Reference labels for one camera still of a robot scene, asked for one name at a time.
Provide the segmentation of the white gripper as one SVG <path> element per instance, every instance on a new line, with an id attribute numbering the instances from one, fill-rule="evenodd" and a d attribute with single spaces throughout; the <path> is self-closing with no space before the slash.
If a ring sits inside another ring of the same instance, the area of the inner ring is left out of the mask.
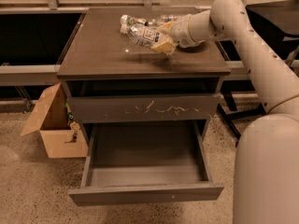
<path id="1" fill-rule="evenodd" d="M 170 36 L 166 36 L 162 40 L 158 41 L 156 44 L 150 47 L 156 53 L 165 53 L 171 54 L 177 47 L 177 44 L 180 42 L 192 43 L 199 42 L 194 41 L 190 35 L 189 31 L 189 21 L 191 18 L 191 14 L 187 14 L 181 16 L 176 21 L 166 22 L 158 27 L 160 32 L 168 32 L 170 31 Z"/>

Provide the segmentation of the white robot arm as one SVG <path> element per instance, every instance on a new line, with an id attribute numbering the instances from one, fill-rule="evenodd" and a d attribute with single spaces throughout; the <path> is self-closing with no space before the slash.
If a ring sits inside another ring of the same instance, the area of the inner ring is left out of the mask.
<path id="1" fill-rule="evenodd" d="M 299 224 L 299 77 L 254 30 L 241 0 L 215 0 L 159 30 L 184 48 L 231 40 L 266 112 L 238 142 L 233 224 Z"/>

